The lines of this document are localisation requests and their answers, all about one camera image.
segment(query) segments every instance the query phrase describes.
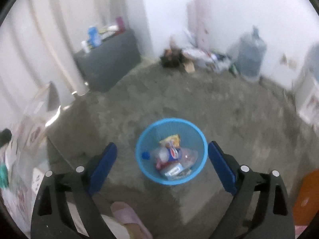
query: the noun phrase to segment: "blue gripper pad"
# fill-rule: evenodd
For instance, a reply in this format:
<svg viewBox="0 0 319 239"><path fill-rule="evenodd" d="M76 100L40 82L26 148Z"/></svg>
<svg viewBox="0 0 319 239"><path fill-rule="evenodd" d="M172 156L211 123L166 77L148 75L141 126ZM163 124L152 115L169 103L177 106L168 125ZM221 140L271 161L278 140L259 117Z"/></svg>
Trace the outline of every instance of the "blue gripper pad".
<svg viewBox="0 0 319 239"><path fill-rule="evenodd" d="M102 185L108 176L117 157L117 147L114 143L109 143L104 149L97 163L94 164L95 169L90 173L90 185L87 192L93 195L100 191Z"/></svg>
<svg viewBox="0 0 319 239"><path fill-rule="evenodd" d="M237 193L237 188L235 187L236 175L225 161L223 157L224 153L220 151L213 142L210 142L208 144L208 156L224 186L225 191L234 196Z"/></svg>

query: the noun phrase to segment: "silver screw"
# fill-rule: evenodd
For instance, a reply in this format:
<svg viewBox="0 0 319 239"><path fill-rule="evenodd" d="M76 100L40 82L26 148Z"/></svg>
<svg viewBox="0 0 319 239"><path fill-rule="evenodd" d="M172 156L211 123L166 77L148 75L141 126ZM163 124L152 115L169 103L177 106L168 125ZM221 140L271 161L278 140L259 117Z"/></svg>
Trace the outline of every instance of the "silver screw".
<svg viewBox="0 0 319 239"><path fill-rule="evenodd" d="M242 165L242 166L240 167L240 170L242 170L243 172L249 172L249 167L246 166L246 165Z"/></svg>
<svg viewBox="0 0 319 239"><path fill-rule="evenodd" d="M278 177L280 174L279 174L279 172L278 172L278 171L273 170L273 171L272 171L272 175L273 175L273 176Z"/></svg>
<svg viewBox="0 0 319 239"><path fill-rule="evenodd" d="M84 171L84 167L83 166L78 166L76 169L76 172L83 172Z"/></svg>
<svg viewBox="0 0 319 239"><path fill-rule="evenodd" d="M50 177L52 174L53 174L52 171L47 171L47 172L45 173L45 176L46 176L46 177Z"/></svg>

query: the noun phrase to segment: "large plastic water jug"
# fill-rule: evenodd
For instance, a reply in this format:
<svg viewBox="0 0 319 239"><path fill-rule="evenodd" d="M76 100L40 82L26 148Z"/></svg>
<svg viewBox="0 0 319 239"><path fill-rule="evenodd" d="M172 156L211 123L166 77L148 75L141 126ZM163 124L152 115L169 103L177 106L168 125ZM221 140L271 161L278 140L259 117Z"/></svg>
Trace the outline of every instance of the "large plastic water jug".
<svg viewBox="0 0 319 239"><path fill-rule="evenodd" d="M267 51L266 43L259 37L259 30L255 26L252 33L240 38L237 68L240 74L250 82L257 82L260 78L260 68Z"/></svg>

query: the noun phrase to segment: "blue bottle cap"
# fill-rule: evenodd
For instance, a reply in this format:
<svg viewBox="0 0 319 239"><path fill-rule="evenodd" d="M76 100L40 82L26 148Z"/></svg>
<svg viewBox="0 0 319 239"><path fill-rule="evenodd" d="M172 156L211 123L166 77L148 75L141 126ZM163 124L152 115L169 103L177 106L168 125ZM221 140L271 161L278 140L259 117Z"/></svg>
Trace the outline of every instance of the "blue bottle cap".
<svg viewBox="0 0 319 239"><path fill-rule="evenodd" d="M149 152L143 152L142 153L142 158L144 160L149 160L151 158L151 154Z"/></svg>

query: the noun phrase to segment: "blue water bottle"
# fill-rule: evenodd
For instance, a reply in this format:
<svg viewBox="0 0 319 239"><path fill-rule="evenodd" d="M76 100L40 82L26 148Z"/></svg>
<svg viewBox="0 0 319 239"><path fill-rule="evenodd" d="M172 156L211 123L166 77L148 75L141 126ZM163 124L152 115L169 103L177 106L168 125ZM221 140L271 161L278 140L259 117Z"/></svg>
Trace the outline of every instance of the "blue water bottle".
<svg viewBox="0 0 319 239"><path fill-rule="evenodd" d="M89 34L92 47L98 47L102 44L98 29L95 26L90 26L87 33Z"/></svg>

